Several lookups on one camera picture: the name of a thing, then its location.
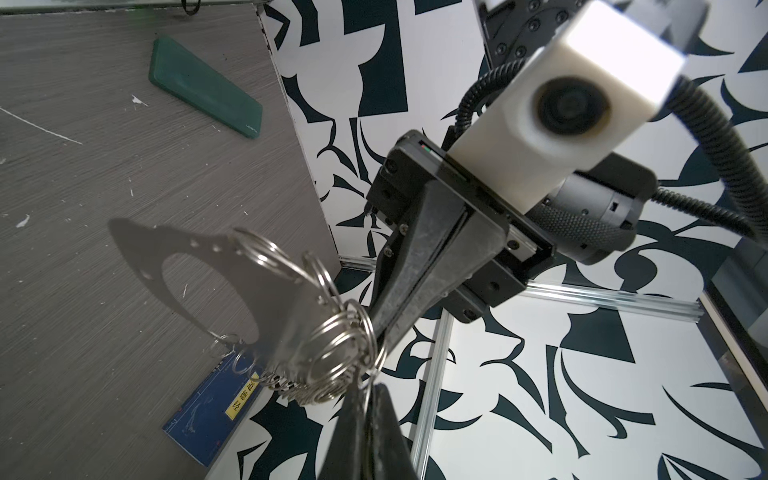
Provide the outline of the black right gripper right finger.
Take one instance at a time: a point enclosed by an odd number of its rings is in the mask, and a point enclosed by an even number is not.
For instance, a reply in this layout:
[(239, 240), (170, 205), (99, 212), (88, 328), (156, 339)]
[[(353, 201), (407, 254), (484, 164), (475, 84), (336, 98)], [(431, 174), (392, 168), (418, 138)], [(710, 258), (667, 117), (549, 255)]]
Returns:
[(389, 390), (384, 384), (374, 386), (367, 410), (367, 478), (418, 479)]

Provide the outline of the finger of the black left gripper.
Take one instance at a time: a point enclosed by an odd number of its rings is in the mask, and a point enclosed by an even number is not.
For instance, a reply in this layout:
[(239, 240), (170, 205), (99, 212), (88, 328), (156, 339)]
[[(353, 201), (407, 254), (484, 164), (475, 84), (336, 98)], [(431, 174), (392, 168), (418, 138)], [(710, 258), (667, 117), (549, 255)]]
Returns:
[(440, 296), (430, 279), (438, 257), (466, 213), (464, 201), (437, 180), (427, 182), (379, 254), (370, 307), (375, 327), (412, 321)]
[[(468, 215), (465, 222), (454, 230), (430, 275), (440, 293), (436, 302), (500, 253), (506, 243), (507, 232), (508, 226), (504, 222), (498, 223), (478, 212)], [(382, 345), (389, 351), (393, 350), (417, 319), (399, 321), (393, 327), (380, 327)]]

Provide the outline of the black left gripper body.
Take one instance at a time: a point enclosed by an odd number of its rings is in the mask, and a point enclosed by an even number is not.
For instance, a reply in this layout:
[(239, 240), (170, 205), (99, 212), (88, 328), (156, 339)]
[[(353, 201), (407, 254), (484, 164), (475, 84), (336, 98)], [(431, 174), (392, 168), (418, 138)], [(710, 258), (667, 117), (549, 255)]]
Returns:
[(416, 130), (396, 142), (367, 194), (369, 206), (391, 227), (391, 236), (406, 232), (406, 212), (432, 180), (464, 201), (466, 213), (456, 227), (475, 212), (508, 226), (503, 250), (434, 305), (442, 304), (471, 322), (521, 293), (529, 280), (553, 264), (555, 245), (539, 227)]

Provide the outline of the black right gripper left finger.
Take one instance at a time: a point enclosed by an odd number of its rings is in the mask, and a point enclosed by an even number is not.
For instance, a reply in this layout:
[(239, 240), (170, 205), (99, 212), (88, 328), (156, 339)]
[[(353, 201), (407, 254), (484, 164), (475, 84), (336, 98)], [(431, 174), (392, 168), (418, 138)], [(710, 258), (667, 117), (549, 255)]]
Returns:
[(365, 440), (365, 394), (353, 383), (344, 402), (318, 480), (359, 480)]

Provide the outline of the silver keyring cluster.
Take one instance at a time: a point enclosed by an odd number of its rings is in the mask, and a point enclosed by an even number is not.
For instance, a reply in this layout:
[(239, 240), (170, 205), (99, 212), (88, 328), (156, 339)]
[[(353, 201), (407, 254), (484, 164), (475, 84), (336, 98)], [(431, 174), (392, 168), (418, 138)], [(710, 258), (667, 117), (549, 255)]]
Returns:
[(377, 346), (366, 310), (341, 298), (319, 257), (306, 251), (297, 263), (274, 242), (243, 228), (228, 239), (239, 260), (249, 260), (288, 288), (287, 298), (277, 301), (278, 311), (266, 315), (270, 323), (259, 329), (259, 339), (231, 347), (233, 372), (302, 406), (359, 390), (364, 375), (371, 386), (386, 352)]

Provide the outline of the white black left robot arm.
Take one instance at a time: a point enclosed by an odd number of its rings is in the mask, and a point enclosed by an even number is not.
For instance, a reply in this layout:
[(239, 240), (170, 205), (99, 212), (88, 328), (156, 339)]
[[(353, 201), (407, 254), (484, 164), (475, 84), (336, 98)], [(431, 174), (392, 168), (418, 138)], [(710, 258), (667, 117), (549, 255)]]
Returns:
[(767, 240), (767, 182), (684, 66), (705, 1), (477, 5), (490, 68), (442, 143), (411, 130), (367, 196), (392, 230), (370, 307), (394, 347), (433, 306), (471, 322), (557, 255), (590, 265), (634, 242), (649, 202)]

